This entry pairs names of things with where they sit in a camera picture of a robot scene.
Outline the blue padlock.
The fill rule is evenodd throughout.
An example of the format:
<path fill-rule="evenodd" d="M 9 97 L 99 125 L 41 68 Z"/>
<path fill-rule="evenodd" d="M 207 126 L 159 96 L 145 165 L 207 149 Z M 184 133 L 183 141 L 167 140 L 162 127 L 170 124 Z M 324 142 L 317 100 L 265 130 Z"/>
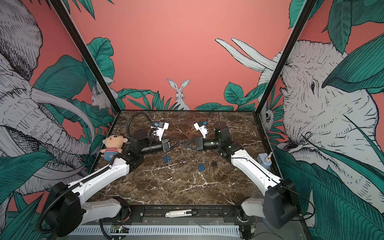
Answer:
<path fill-rule="evenodd" d="M 171 162 L 171 157 L 168 154 L 163 154 L 162 157 L 166 164 L 169 164 Z"/>
<path fill-rule="evenodd" d="M 205 166 L 203 165 L 203 163 L 201 163 L 201 162 L 198 162 L 197 167 L 198 167 L 198 171 L 199 171 L 199 172 L 203 172 L 203 171 L 206 170 L 206 167 L 205 167 Z"/>

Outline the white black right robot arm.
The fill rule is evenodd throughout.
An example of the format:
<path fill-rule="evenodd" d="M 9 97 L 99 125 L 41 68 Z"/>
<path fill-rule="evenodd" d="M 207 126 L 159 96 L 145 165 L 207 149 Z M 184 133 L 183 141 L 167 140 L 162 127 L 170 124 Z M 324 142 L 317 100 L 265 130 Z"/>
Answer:
<path fill-rule="evenodd" d="M 208 137 L 209 130 L 206 125 L 207 123 L 202 121 L 195 123 L 195 129 L 202 136 L 185 142 L 183 147 L 193 151 L 217 151 L 258 187 L 264 198 L 248 198 L 241 202 L 242 213 L 247 217 L 265 218 L 276 229 L 280 229 L 299 215 L 299 194 L 291 180 L 283 180 L 269 172 L 242 146 L 234 142 L 226 123 L 214 124 L 214 138 Z"/>

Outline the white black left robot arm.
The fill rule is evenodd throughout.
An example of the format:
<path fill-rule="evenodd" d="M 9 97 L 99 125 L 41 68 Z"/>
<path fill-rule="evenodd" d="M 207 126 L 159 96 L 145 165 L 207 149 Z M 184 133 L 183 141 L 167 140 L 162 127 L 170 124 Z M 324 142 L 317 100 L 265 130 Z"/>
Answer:
<path fill-rule="evenodd" d="M 108 152 L 108 148 L 114 147 L 109 164 L 77 181 L 54 185 L 38 218 L 37 231 L 42 235 L 54 233 L 58 237 L 64 237 L 82 224 L 114 218 L 122 209 L 127 210 L 123 215 L 123 220 L 127 220 L 131 212 L 125 200 L 112 198 L 89 203 L 88 199 L 110 183 L 137 169 L 146 155 L 167 154 L 182 143 L 181 140 L 162 139 L 160 130 L 155 130 L 155 137 L 140 129 L 128 138 L 110 136 L 104 140 L 103 154 Z"/>

